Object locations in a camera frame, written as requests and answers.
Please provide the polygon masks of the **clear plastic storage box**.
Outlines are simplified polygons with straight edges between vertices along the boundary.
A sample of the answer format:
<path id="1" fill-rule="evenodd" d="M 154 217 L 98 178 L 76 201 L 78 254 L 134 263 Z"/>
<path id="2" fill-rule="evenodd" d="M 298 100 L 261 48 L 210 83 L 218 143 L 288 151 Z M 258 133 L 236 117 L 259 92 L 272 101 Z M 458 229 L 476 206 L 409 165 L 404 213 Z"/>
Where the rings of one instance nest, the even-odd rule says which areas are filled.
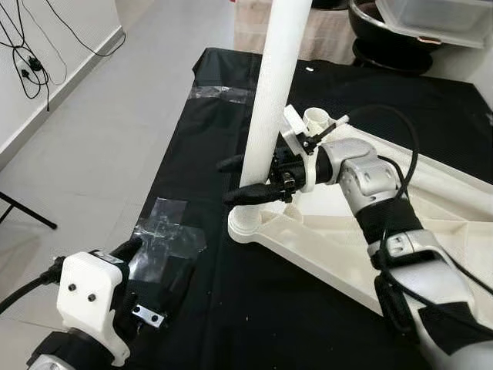
<path id="1" fill-rule="evenodd" d="M 492 32 L 492 0 L 376 0 L 397 34 L 482 49 Z"/>

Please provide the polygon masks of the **beige cloth covered table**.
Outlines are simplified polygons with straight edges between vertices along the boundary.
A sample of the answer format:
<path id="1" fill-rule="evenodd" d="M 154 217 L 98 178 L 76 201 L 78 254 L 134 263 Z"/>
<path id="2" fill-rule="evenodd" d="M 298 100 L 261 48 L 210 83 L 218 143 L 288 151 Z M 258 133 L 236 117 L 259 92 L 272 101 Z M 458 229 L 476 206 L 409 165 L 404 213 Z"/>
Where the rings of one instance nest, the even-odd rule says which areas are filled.
<path id="1" fill-rule="evenodd" d="M 272 4 L 273 0 L 233 0 L 233 49 L 263 52 Z M 356 35 L 349 8 L 350 0 L 311 0 L 298 59 L 351 64 Z"/>

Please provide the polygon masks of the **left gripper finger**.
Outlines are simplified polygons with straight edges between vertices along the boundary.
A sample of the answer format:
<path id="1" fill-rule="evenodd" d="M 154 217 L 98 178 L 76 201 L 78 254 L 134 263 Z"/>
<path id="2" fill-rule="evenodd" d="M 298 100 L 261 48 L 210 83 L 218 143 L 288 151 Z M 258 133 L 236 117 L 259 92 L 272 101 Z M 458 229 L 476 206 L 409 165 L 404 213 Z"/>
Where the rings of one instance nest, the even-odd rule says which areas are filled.
<path id="1" fill-rule="evenodd" d="M 153 311 L 169 317 L 182 307 L 196 261 L 166 261 L 159 281 L 153 284 Z"/>
<path id="2" fill-rule="evenodd" d="M 139 236 L 132 235 L 129 240 L 121 243 L 112 251 L 112 263 L 117 267 L 130 265 L 141 247 L 143 247 L 143 239 Z"/>

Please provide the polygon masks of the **black round wok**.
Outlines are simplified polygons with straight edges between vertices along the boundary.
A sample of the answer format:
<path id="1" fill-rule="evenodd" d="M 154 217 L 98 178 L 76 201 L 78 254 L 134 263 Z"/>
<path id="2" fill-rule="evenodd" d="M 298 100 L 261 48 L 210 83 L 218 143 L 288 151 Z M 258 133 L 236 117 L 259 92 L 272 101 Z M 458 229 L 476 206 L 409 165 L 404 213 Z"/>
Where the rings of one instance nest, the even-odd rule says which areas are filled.
<path id="1" fill-rule="evenodd" d="M 347 0 L 347 14 L 355 34 L 351 46 L 354 67 L 422 76 L 434 65 L 434 53 L 451 47 L 392 32 L 384 22 L 377 0 Z"/>

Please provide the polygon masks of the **black tablecloth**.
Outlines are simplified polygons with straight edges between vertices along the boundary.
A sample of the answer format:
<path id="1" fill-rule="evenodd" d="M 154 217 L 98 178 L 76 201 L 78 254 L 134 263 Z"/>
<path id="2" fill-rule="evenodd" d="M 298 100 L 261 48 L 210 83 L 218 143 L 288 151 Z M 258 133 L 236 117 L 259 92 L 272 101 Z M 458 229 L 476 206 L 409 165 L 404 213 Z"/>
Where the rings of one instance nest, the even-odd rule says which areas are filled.
<path id="1" fill-rule="evenodd" d="M 182 304 L 162 331 L 143 336 L 128 368 L 431 370 L 379 314 L 266 247 L 229 238 L 221 197 L 236 177 L 216 165 L 246 145 L 261 58 L 219 47 L 196 58 L 182 69 L 179 117 L 138 202 L 148 216 L 159 198 L 184 201 L 182 222 L 204 233 L 206 249 Z M 383 103 L 414 123 L 424 156 L 492 180 L 491 109 L 471 83 L 300 61 L 289 102 L 332 116 Z"/>

